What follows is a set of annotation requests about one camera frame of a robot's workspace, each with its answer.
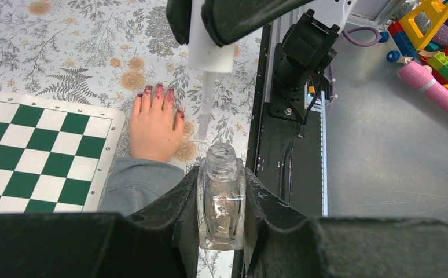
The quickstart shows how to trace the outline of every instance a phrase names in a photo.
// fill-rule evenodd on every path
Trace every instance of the chessboard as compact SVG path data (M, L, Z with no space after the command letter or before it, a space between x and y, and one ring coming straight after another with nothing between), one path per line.
M96 211L125 114L0 92L0 213Z

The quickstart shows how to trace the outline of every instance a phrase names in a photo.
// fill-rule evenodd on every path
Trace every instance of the fingers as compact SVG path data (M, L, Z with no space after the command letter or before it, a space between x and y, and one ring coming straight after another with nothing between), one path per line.
M147 85L141 97L141 112L147 112L150 109L150 93L152 92L152 85Z
M175 127L174 130L177 134L183 136L183 128L185 127L185 112L183 108L178 107L177 113L175 115Z
M152 104L150 106L151 109L160 111L163 109L163 101L164 101L164 88L163 84L156 85L156 91L154 92L154 98L152 98Z
M134 106L132 108L132 116L137 116L141 112L141 98L142 94L137 94L134 100Z
M169 88L164 98L163 111L173 116L173 105L175 104L175 89Z

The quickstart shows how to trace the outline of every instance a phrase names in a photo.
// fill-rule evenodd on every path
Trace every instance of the gray sleeve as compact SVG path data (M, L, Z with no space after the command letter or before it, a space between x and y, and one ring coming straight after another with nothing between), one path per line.
M98 211L132 214L175 187L183 170L146 159L119 158L108 178L105 197Z

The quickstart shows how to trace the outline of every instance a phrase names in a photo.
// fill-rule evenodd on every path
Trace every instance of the gray table surface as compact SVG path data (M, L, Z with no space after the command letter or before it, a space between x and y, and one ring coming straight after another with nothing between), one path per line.
M330 216L448 222L448 114L397 76L388 46L337 43L327 119Z

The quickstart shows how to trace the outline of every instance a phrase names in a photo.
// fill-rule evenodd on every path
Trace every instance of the hand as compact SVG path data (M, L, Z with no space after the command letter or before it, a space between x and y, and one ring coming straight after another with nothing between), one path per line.
M147 85L135 98L129 123L130 152L133 158L166 163L183 139L185 115L181 107L173 114L174 89L164 96L163 85L158 84L152 101L151 91L152 86Z

